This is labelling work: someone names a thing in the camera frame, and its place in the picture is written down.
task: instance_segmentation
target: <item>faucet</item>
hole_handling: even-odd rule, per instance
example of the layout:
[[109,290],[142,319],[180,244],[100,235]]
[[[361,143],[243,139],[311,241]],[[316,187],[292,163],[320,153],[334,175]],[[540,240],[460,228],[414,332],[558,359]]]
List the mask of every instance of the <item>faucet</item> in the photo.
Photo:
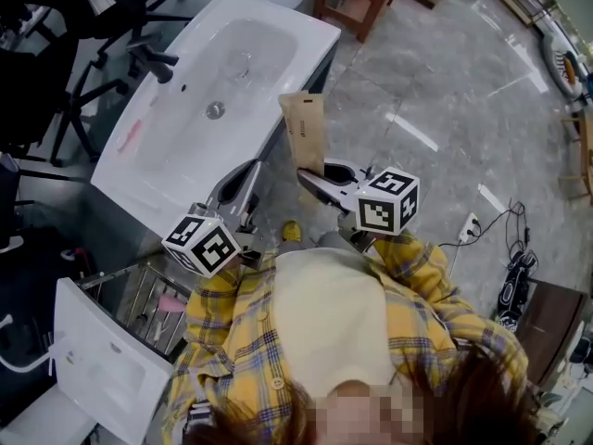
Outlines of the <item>faucet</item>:
[[175,66],[179,57],[159,53],[151,47],[152,44],[160,41],[161,36],[161,33],[149,33],[145,36],[132,34],[132,39],[126,45],[126,49],[157,77],[159,83],[164,84],[173,77],[170,66]]

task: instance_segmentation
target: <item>pink object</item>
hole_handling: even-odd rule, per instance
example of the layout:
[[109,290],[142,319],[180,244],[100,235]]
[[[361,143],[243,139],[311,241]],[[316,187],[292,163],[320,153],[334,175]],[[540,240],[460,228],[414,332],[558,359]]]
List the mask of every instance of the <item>pink object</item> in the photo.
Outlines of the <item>pink object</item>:
[[185,312],[185,303],[170,295],[161,295],[158,299],[158,309],[169,313]]
[[142,127],[142,120],[138,119],[126,135],[126,139],[124,140],[123,144],[121,144],[120,148],[118,148],[118,153],[121,153],[126,149],[126,146],[128,146],[128,144],[135,137],[136,133],[140,130],[140,127]]

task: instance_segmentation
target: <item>shirt button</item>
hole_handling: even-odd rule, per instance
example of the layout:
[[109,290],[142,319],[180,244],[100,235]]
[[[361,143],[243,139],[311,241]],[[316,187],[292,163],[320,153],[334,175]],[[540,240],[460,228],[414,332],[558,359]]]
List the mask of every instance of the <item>shirt button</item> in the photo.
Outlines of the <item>shirt button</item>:
[[271,381],[271,388],[274,390],[280,390],[284,387],[284,380],[281,377],[275,377]]

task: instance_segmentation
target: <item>metal rack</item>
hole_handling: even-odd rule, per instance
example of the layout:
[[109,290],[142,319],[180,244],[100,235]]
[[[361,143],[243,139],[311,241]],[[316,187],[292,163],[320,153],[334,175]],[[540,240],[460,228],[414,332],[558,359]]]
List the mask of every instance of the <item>metal rack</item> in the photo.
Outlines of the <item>metal rack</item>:
[[77,282],[91,297],[98,299],[105,284],[119,279],[125,283],[122,307],[116,315],[128,331],[146,345],[174,361],[171,352],[183,346],[185,312],[163,311],[158,307],[162,295],[187,304],[191,289],[158,268],[158,257],[153,256],[114,273],[98,273]]

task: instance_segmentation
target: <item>sink basin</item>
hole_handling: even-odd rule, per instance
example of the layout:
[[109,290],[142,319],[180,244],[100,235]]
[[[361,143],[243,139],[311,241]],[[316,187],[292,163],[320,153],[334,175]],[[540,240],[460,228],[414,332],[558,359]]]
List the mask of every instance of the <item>sink basin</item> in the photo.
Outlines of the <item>sink basin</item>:
[[166,50],[173,78],[148,74],[121,114],[91,183],[165,236],[193,202],[256,159],[340,31],[259,0],[213,0]]

